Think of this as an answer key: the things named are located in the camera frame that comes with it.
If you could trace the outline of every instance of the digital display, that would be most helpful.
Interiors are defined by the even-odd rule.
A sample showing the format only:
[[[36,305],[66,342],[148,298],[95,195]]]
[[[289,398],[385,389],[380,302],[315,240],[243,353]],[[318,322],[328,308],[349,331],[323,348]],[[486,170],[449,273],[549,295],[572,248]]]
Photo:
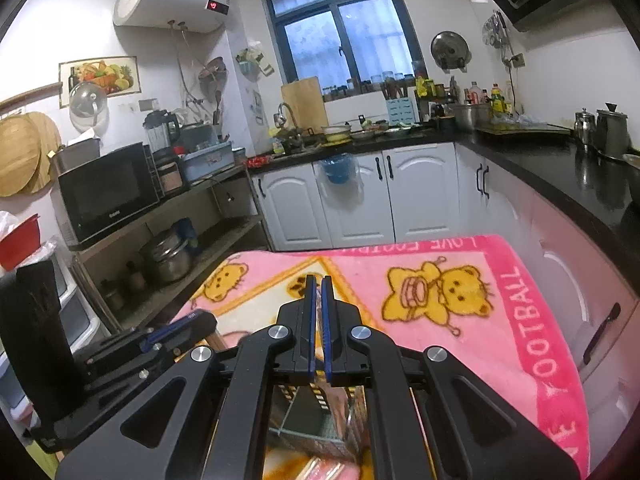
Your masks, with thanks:
[[[213,10],[214,12],[219,12],[220,14],[228,14],[229,6],[225,4],[221,4],[216,0],[209,0],[207,3],[207,9]]]

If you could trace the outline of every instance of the silver screw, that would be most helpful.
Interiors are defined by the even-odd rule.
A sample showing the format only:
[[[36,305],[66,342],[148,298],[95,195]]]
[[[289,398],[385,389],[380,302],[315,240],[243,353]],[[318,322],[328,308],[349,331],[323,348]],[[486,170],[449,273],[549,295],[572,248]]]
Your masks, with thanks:
[[[208,346],[196,346],[196,348],[191,350],[191,359],[201,363],[207,361],[212,354],[213,352]]]
[[[354,339],[366,339],[371,335],[371,329],[368,326],[354,326],[351,329],[351,337]]]
[[[441,346],[432,346],[427,350],[427,357],[432,361],[439,363],[447,358],[447,351]]]
[[[269,336],[274,339],[282,339],[283,337],[286,337],[288,333],[289,329],[284,325],[273,325],[269,329]]]

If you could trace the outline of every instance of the white water heater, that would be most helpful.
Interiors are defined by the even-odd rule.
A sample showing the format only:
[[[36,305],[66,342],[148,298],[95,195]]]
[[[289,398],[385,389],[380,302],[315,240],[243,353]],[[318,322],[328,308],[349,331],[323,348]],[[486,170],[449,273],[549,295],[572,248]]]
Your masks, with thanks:
[[[184,24],[191,32],[211,32],[226,19],[229,0],[116,0],[113,23],[137,27],[179,30]]]

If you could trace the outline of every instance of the fruit picture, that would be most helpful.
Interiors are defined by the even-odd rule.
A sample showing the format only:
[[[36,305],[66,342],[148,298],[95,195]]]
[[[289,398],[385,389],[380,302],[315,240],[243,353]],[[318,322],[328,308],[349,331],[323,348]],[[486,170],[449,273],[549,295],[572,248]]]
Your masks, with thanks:
[[[58,77],[62,83],[60,108],[69,104],[69,93],[83,81],[101,87],[107,97],[139,93],[138,59],[132,57],[103,57],[60,63]]]

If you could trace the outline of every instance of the round cutting board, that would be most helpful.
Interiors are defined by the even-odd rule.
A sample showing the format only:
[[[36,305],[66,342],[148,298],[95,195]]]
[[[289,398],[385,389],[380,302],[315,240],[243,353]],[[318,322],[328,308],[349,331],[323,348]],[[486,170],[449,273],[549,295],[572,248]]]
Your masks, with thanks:
[[[40,161],[40,136],[25,117],[0,121],[0,196],[11,196],[27,185]]]
[[[45,114],[30,112],[25,115],[25,118],[31,121],[40,135],[40,161],[30,181],[22,188],[22,192],[36,193],[51,182],[49,176],[50,160],[47,153],[51,150],[56,151],[58,146],[62,144],[62,140],[56,123]]]

